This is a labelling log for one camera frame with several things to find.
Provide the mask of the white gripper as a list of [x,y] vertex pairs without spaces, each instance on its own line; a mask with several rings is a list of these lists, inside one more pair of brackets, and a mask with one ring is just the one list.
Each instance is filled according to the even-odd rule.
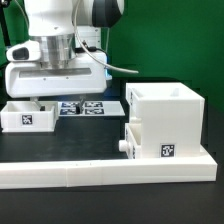
[[[5,70],[6,91],[12,98],[30,98],[45,111],[38,97],[102,93],[106,70],[86,53],[75,53],[71,39],[31,39],[9,48]],[[81,114],[80,95],[76,114]]]

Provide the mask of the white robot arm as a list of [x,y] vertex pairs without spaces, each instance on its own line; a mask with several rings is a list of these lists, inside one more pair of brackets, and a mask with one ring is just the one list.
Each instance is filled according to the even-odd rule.
[[29,40],[7,51],[6,91],[13,98],[102,93],[107,87],[103,52],[77,52],[79,26],[111,27],[124,0],[24,0]]

